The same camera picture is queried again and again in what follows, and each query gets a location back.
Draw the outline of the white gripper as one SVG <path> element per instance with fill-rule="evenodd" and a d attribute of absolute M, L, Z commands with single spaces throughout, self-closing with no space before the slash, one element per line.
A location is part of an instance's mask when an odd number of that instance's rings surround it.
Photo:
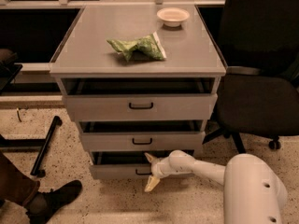
<path fill-rule="evenodd" d="M 161 178 L 172 175 L 175 169 L 171 166 L 169 158 L 157 158 L 148 152 L 145 152 L 145 156 L 149 163 L 151 163 L 151 173 L 149 176 L 147 185 L 145 187 L 146 192 L 151 192 L 160 183 Z"/>

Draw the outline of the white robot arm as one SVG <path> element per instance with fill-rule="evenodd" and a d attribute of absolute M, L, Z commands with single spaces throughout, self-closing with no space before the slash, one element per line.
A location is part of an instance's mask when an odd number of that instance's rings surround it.
<path fill-rule="evenodd" d="M 223 186 L 224 224 L 282 224 L 286 187 L 268 164 L 254 155 L 238 154 L 226 165 L 199 161 L 181 150 L 165 158 L 148 153 L 146 158 L 151 164 L 146 192 L 170 175 L 204 176 Z"/>

